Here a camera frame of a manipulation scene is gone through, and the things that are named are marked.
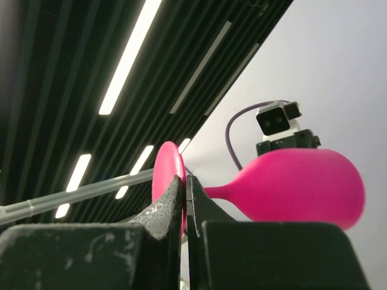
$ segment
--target pink object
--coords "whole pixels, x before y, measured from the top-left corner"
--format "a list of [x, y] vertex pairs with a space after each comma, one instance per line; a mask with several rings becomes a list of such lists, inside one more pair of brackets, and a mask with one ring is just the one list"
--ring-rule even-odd
[[[183, 182], [183, 193], [186, 192], [186, 168], [183, 159], [179, 153], [178, 147], [173, 142], [165, 142], [157, 153], [153, 180], [152, 180], [152, 202], [165, 192], [172, 178], [178, 175]], [[184, 233], [186, 226], [186, 197], [183, 195], [183, 215], [181, 217], [181, 234]]]
[[261, 155], [211, 198], [235, 204], [253, 221], [331, 222], [346, 230], [361, 217], [365, 189], [355, 166], [327, 149], [280, 149]]

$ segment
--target horizontal bar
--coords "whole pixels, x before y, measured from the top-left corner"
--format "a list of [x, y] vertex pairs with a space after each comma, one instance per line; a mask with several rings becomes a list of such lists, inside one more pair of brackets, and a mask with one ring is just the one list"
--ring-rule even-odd
[[100, 181], [97, 183], [79, 187], [73, 192], [58, 192], [40, 198], [29, 199], [17, 204], [0, 207], [0, 225], [8, 224], [20, 219], [28, 218], [39, 213], [54, 210], [61, 204], [73, 204], [89, 198], [104, 195], [105, 193], [118, 190], [124, 185], [135, 185], [152, 180], [153, 169], [139, 172], [138, 174], [123, 175], [116, 178]]

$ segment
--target pink disc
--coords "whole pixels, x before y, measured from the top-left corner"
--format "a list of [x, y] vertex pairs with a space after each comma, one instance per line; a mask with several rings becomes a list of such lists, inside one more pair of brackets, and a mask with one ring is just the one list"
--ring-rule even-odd
[[[185, 192], [187, 176], [183, 158], [176, 144], [167, 141], [160, 147], [156, 156], [152, 180], [152, 202], [155, 202], [163, 195], [175, 175], [181, 178], [183, 192]], [[183, 234], [186, 226], [185, 195], [182, 198], [183, 215], [181, 217], [181, 233]]]

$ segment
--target unlit light fixture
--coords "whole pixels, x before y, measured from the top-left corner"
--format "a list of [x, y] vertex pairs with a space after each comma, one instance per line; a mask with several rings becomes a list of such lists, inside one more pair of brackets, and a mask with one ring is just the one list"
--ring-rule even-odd
[[140, 157], [138, 158], [137, 162], [134, 164], [132, 171], [129, 173], [129, 175], [136, 175], [138, 172], [140, 172], [141, 168], [143, 167], [145, 161], [149, 157], [153, 150], [153, 145], [146, 146], [143, 153], [141, 153]]
[[[66, 191], [73, 192], [78, 189], [80, 182], [86, 172], [87, 166], [90, 162], [91, 155], [84, 154], [81, 155], [78, 159], [77, 165], [75, 166], [74, 172], [71, 175], [70, 181], [67, 185]], [[55, 218], [59, 219], [64, 217], [67, 214], [68, 209], [70, 208], [70, 204], [62, 204], [58, 207]]]
[[161, 2], [162, 0], [146, 0], [103, 99], [100, 115], [109, 115], [113, 110]]
[[117, 192], [117, 194], [115, 195], [115, 199], [120, 199], [120, 198], [123, 198], [123, 196], [125, 195], [125, 193], [128, 191], [128, 188], [129, 186], [123, 186], [120, 188], [119, 192]]
[[179, 153], [182, 154], [188, 144], [191, 142], [190, 138], [184, 139], [179, 146]]
[[208, 116], [212, 110], [215, 108], [215, 106], [219, 103], [219, 101], [222, 99], [222, 97], [225, 95], [225, 93], [230, 89], [232, 84], [235, 82], [236, 78], [239, 76], [239, 74], [242, 72], [244, 67], [248, 64], [248, 62], [252, 59], [254, 54], [259, 48], [259, 43], [254, 44], [253, 48], [250, 50], [246, 58], [242, 61], [241, 65], [236, 69], [234, 74], [231, 76], [229, 81], [226, 83], [226, 85], [223, 87], [221, 92], [218, 94], [218, 96], [215, 98], [215, 100], [212, 102], [212, 104], [209, 106], [207, 111], [204, 113], [205, 116]]
[[193, 73], [192, 77], [188, 81], [186, 87], [183, 89], [183, 91], [181, 92], [180, 96], [177, 98], [176, 103], [174, 104], [174, 106], [172, 107], [171, 111], [169, 112], [170, 114], [174, 114], [177, 111], [177, 109], [180, 107], [180, 105], [183, 102], [183, 100], [187, 97], [188, 92], [191, 90], [191, 87], [196, 82], [196, 79], [199, 77], [201, 71], [206, 66], [207, 62], [210, 60], [212, 54], [215, 52], [216, 48], [221, 43], [222, 39], [224, 38], [224, 36], [226, 35], [226, 33], [228, 32], [230, 27], [231, 27], [231, 22], [230, 21], [227, 21], [223, 25], [223, 28], [219, 32], [218, 36], [215, 38], [215, 40], [212, 43], [212, 45], [210, 46], [210, 48], [208, 49], [206, 55], [203, 57], [203, 59], [199, 63], [199, 65], [196, 68], [195, 72]]

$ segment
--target white wall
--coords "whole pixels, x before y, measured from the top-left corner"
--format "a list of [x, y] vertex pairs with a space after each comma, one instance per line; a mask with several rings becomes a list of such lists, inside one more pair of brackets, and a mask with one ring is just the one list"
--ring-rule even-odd
[[[299, 101], [301, 126], [346, 155], [364, 178], [366, 209], [348, 234], [373, 289], [387, 288], [386, 11], [384, 0], [295, 0], [183, 153], [204, 186], [228, 183], [237, 173], [224, 143], [229, 118], [266, 100]], [[231, 135], [243, 165], [255, 158], [262, 140], [255, 112], [237, 120]], [[186, 267], [186, 249], [182, 258]]]

